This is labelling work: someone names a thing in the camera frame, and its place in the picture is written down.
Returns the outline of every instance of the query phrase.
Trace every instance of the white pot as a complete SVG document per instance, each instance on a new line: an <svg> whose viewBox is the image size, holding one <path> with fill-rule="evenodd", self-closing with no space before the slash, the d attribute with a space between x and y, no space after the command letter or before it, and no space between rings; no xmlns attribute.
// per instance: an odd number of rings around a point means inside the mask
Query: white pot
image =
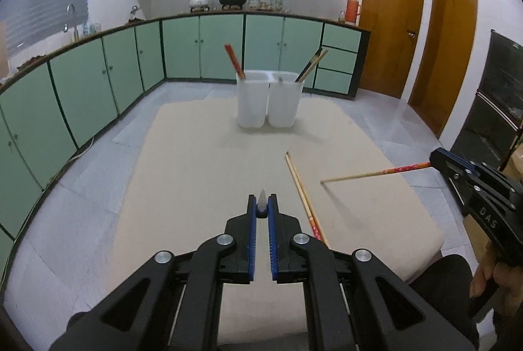
<svg viewBox="0 0 523 351"><path fill-rule="evenodd" d="M209 0L189 0L189 7L197 8L209 5Z"/></svg>

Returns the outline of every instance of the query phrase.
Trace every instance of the brown door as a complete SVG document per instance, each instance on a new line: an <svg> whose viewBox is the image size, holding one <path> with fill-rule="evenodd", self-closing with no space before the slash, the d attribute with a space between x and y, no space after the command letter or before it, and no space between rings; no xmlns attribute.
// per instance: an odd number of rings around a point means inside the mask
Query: brown door
<svg viewBox="0 0 523 351"><path fill-rule="evenodd" d="M423 0L362 0L359 26L371 31L360 86L401 97L422 19Z"/></svg>
<svg viewBox="0 0 523 351"><path fill-rule="evenodd" d="M433 0L427 42L409 104L441 135L458 98L476 31L478 0Z"/></svg>

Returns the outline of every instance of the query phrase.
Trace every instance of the orange thermos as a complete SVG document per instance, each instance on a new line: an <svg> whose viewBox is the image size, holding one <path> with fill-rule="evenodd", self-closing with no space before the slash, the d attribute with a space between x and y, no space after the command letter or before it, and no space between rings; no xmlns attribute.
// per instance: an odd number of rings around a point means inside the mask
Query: orange thermos
<svg viewBox="0 0 523 351"><path fill-rule="evenodd" d="M358 0L347 0L347 9L345 11L345 21L350 23L356 23L358 17L358 9L360 5Z"/></svg>

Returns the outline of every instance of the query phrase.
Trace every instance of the white plastic cup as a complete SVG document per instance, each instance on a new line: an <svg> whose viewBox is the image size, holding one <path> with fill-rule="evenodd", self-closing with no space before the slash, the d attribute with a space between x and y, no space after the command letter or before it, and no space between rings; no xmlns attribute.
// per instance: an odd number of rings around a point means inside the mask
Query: white plastic cup
<svg viewBox="0 0 523 351"><path fill-rule="evenodd" d="M296 82L297 73L273 72L269 89L269 124L276 128L290 128L296 121L303 82Z"/></svg>
<svg viewBox="0 0 523 351"><path fill-rule="evenodd" d="M245 79L236 75L238 101L237 122L243 128L261 128L267 115L271 74L263 70L246 70Z"/></svg>

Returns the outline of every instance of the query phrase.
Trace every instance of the human hand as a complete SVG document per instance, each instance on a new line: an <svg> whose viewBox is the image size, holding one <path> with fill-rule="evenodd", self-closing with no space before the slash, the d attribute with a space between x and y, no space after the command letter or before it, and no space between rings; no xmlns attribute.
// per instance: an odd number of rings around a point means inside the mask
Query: human hand
<svg viewBox="0 0 523 351"><path fill-rule="evenodd" d="M477 298L486 288L488 280L506 288L499 308L495 311L504 316L513 316L523 302L523 268L512 268L503 262L498 262L491 241L486 246L486 253L470 283L470 297Z"/></svg>

